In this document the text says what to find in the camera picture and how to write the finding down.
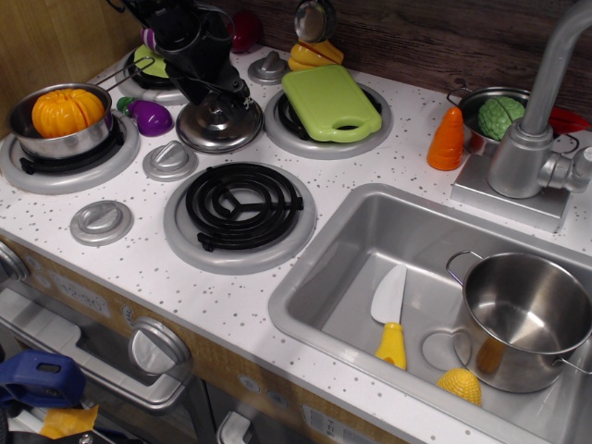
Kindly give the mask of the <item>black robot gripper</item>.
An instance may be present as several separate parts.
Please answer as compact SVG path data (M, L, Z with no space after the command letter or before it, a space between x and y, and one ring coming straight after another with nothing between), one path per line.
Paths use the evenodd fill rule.
M194 105L218 109L219 95L233 108L248 110L251 94L230 62L234 21L200 1L140 1L138 20L154 33L166 74Z

